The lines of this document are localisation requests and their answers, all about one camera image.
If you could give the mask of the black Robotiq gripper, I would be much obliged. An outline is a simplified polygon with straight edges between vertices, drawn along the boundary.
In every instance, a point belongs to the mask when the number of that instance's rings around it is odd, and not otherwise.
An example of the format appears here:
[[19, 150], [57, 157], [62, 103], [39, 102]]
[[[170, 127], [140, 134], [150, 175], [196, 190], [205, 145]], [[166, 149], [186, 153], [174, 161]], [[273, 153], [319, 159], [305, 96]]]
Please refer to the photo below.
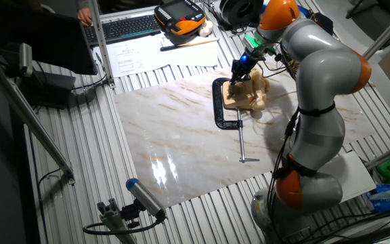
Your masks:
[[251, 80], [250, 71], [258, 63], [259, 59], [250, 54], [242, 54], [242, 56], [232, 62], [232, 76], [230, 83], [234, 85], [238, 82], [246, 82]]

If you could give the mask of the person's bare hand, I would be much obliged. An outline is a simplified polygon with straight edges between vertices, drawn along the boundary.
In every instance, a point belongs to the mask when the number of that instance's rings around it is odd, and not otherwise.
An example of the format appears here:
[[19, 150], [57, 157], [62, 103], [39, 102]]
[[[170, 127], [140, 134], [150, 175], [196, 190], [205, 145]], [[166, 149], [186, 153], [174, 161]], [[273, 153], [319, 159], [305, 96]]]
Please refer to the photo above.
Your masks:
[[83, 26], [92, 25], [91, 12], [89, 8], [82, 8], [78, 11], [77, 18], [82, 22]]

